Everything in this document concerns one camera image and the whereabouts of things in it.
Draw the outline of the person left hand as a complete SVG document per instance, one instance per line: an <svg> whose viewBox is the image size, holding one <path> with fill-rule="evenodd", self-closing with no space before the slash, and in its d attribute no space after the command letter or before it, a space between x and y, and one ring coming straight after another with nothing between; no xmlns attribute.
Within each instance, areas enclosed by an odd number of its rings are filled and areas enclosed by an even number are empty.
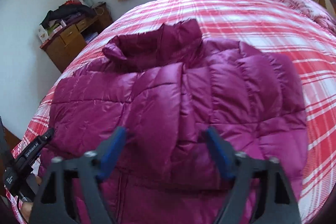
<svg viewBox="0 0 336 224"><path fill-rule="evenodd" d="M29 222L30 214L33 208L33 202L23 202L21 206L21 214L26 222Z"/></svg>

